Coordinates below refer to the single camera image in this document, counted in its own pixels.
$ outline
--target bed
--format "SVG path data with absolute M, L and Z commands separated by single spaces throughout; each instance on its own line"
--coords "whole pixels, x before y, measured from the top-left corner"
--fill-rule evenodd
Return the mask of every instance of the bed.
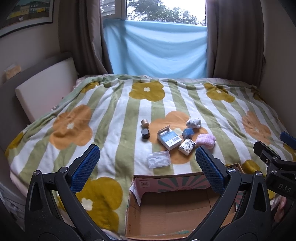
M 58 97 L 58 104 L 49 112 L 31 115 L 30 121 L 15 88 L 69 57 L 68 53 L 56 56 L 0 88 L 0 98 L 9 98 L 0 106 L 0 146 L 10 166 L 10 178 L 24 196 L 33 171 L 56 172 L 69 166 L 94 143 L 101 149 L 100 161 L 76 196 L 98 226 L 122 236 L 133 175 L 200 171 L 194 154 L 184 156 L 178 149 L 170 151 L 170 166 L 148 168 L 147 155 L 164 150 L 156 138 L 157 131 L 170 125 L 182 137 L 189 117 L 202 120 L 193 139 L 202 133 L 213 134 L 216 144 L 212 153 L 226 165 L 239 162 L 246 173 L 261 170 L 266 174 L 266 165 L 253 152 L 257 140 L 266 143 L 282 159 L 293 161 L 294 153 L 279 139 L 286 129 L 275 111 L 261 99 L 257 88 L 224 79 L 92 76 L 63 99 Z M 142 119 L 150 123 L 148 141 L 141 138 Z M 63 210 L 57 193 L 54 196 Z M 270 198 L 275 206 L 275 194 L 270 192 Z

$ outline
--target blue cube box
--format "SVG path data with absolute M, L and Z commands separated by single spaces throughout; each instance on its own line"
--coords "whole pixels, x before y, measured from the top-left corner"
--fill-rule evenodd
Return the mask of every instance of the blue cube box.
M 185 128 L 183 130 L 182 136 L 184 140 L 186 140 L 187 138 L 191 139 L 193 135 L 194 135 L 194 131 L 192 128 Z

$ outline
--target light blue sheet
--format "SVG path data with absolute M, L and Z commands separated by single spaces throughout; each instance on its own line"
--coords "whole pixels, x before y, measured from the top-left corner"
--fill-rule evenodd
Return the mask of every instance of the light blue sheet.
M 114 74 L 206 77 L 206 26 L 106 19 L 104 36 Z

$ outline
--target framed picture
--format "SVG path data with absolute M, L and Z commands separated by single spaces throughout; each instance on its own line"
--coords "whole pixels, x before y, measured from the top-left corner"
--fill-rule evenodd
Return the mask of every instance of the framed picture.
M 54 0 L 19 0 L 0 29 L 0 38 L 17 30 L 53 22 Z

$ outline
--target pillow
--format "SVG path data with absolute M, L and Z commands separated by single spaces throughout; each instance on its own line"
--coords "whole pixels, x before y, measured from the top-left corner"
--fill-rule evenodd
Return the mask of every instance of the pillow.
M 31 123 L 46 114 L 69 94 L 77 80 L 73 58 L 68 58 L 34 75 L 15 89 Z

